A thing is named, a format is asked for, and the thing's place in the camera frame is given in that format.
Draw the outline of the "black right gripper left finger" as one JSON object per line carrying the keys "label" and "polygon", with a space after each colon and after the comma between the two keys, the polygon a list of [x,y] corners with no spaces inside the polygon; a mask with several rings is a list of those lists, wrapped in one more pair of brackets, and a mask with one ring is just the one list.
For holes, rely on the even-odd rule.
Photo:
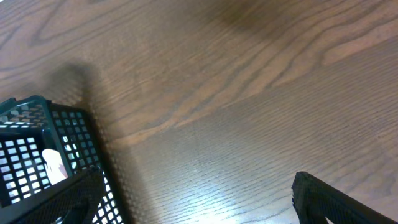
{"label": "black right gripper left finger", "polygon": [[1,223],[91,223],[104,194],[102,170],[91,167],[2,208]]}

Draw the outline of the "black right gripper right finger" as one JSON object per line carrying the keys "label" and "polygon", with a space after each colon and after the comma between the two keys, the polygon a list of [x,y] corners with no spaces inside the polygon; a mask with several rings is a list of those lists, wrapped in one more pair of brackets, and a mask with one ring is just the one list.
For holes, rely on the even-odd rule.
{"label": "black right gripper right finger", "polygon": [[301,224],[396,223],[308,172],[296,173],[292,203]]}

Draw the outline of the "white plastic fork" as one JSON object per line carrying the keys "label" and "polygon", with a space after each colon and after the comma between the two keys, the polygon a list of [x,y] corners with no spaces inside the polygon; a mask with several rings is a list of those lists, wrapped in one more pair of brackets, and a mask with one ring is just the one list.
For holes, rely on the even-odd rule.
{"label": "white plastic fork", "polygon": [[68,178],[60,153],[53,149],[44,149],[42,157],[47,177],[52,185]]}

